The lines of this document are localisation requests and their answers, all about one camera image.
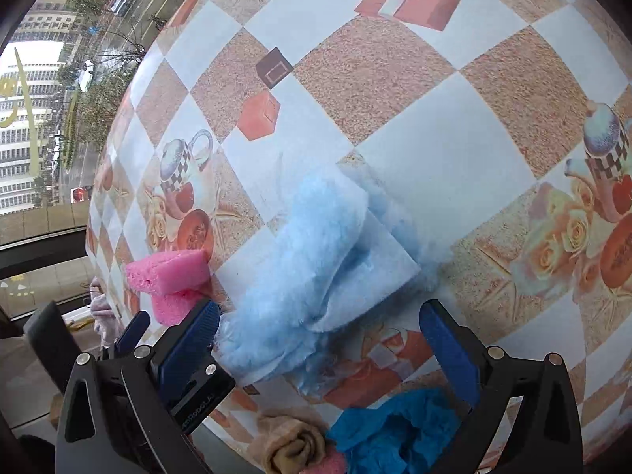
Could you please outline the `checkered patterned tablecloth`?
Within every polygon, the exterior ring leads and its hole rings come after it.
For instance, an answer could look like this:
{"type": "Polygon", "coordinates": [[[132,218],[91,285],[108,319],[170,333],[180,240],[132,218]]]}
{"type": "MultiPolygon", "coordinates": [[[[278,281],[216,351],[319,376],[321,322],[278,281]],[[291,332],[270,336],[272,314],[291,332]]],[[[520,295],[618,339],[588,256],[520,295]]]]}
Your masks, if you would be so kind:
{"type": "Polygon", "coordinates": [[[373,171],[447,245],[439,297],[481,340],[566,361],[587,458],[631,425],[631,41],[597,0],[186,0],[110,127],[87,254],[180,244],[236,304],[303,175],[373,171]]]}

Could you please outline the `pink sponge with holes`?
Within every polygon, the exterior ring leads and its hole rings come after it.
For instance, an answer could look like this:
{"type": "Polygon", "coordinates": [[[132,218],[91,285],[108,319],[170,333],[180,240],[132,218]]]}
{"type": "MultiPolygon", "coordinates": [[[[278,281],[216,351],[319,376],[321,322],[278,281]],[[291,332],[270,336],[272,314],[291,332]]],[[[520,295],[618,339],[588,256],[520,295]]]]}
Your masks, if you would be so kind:
{"type": "Polygon", "coordinates": [[[202,249],[156,252],[128,263],[128,285],[151,295],[170,295],[203,285],[210,278],[208,259],[202,249]]]}

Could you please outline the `light blue fluffy cloth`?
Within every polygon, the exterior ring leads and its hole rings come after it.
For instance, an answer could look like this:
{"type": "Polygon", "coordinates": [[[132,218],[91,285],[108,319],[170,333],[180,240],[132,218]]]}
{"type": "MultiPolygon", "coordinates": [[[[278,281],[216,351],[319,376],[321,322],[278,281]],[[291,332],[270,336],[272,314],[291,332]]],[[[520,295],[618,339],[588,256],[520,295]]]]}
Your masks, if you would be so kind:
{"type": "Polygon", "coordinates": [[[288,376],[301,395],[325,395],[352,372],[340,359],[348,329],[396,292],[433,291],[450,258],[365,163],[312,171],[221,318],[218,359],[241,386],[288,376]]]}

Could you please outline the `beige sock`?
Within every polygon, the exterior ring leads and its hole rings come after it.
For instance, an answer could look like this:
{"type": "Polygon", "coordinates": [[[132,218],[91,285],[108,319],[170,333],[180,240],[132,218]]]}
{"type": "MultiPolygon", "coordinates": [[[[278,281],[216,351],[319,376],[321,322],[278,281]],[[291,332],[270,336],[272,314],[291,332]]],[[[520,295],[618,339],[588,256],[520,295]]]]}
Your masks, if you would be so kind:
{"type": "Polygon", "coordinates": [[[266,473],[301,473],[327,456],[324,434],[309,421],[268,415],[259,418],[257,429],[247,451],[266,473]]]}

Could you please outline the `pink white hanging cloth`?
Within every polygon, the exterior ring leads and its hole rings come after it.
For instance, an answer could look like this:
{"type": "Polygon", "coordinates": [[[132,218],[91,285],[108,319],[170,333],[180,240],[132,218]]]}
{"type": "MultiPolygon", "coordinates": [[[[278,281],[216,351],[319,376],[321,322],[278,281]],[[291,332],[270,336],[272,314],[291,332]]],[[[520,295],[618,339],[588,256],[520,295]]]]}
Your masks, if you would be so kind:
{"type": "Polygon", "coordinates": [[[89,286],[90,314],[94,319],[94,330],[101,338],[101,346],[109,348],[122,335],[122,323],[111,307],[98,278],[93,277],[89,286]]]}

